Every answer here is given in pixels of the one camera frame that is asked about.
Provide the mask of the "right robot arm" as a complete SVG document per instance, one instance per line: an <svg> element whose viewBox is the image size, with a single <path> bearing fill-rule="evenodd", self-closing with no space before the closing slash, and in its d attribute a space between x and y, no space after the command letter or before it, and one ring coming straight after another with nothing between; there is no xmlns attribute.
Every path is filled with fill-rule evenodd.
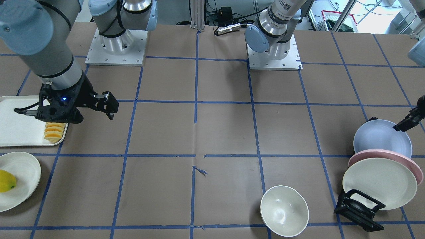
<svg viewBox="0 0 425 239"><path fill-rule="evenodd" d="M78 124L79 108L103 112L112 120L119 102L97 93L66 40L81 12L82 0L2 0L1 40L42 82L33 105L15 108L39 121ZM86 62L97 65L136 65L144 61L147 33L157 25L156 0L90 0L97 25Z"/></svg>

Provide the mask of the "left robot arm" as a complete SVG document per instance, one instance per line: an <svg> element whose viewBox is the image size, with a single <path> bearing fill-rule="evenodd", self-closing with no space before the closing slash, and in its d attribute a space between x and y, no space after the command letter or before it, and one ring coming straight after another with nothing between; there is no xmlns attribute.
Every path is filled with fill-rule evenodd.
<svg viewBox="0 0 425 239"><path fill-rule="evenodd" d="M298 70L300 66L295 58L284 60L287 56L298 53L294 46L293 32L301 19L301 7L307 0L275 0L262 10L253 25L247 27L245 40L249 62L254 69ZM407 0L424 24L424 0ZM408 53L408 58L424 68L424 39L420 40ZM416 127L424 119L424 95L417 101L417 106L393 128L406 132Z"/></svg>

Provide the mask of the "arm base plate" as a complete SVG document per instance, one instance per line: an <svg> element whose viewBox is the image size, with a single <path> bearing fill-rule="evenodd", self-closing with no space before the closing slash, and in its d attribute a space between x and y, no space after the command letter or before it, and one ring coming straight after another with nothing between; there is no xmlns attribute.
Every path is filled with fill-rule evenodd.
<svg viewBox="0 0 425 239"><path fill-rule="evenodd" d="M149 31L126 30L123 35L107 38L97 31L85 63L104 66L143 66Z"/></svg>
<svg viewBox="0 0 425 239"><path fill-rule="evenodd" d="M246 49L251 70L299 71L303 69L294 35L289 42L276 43L267 52L258 53L249 46Z"/></svg>

